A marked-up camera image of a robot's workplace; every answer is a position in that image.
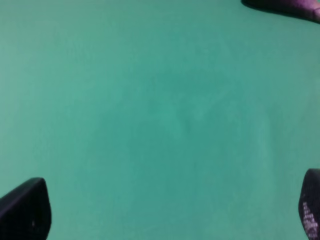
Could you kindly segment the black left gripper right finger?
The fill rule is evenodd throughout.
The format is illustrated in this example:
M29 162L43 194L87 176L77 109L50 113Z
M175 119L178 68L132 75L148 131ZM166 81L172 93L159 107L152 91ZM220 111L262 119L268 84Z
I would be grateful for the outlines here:
M298 213L309 240L320 239L320 170L306 171L298 202Z

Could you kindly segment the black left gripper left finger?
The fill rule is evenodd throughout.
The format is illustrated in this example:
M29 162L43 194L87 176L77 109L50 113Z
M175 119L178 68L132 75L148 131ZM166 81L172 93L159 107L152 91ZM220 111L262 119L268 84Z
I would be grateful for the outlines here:
M46 240L52 224L47 184L33 177L0 198L2 240Z

